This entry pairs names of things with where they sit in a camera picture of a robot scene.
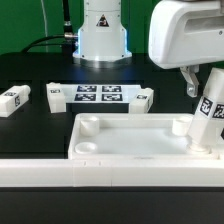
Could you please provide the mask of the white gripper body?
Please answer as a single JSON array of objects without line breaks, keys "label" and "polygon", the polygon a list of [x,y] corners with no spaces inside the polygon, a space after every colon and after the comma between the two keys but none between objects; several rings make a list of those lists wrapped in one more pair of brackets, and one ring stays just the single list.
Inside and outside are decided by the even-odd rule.
[{"label": "white gripper body", "polygon": [[164,69],[223,61],[220,0],[161,0],[151,16],[148,53]]}]

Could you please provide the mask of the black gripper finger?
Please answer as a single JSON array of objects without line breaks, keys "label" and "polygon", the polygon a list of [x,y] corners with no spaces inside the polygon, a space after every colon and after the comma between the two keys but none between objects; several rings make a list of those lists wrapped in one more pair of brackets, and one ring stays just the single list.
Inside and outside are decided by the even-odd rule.
[{"label": "black gripper finger", "polygon": [[187,94],[192,98],[196,97],[198,95],[199,86],[196,74],[199,72],[199,66],[184,66],[180,68],[180,71],[187,82]]}]

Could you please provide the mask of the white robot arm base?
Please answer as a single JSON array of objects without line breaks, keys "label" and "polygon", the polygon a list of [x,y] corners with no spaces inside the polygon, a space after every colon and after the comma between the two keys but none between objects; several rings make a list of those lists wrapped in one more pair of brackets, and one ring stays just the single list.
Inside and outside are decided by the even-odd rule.
[{"label": "white robot arm base", "polygon": [[78,30],[76,64],[113,68],[129,64],[127,31],[121,24],[121,0],[84,0],[84,22]]}]

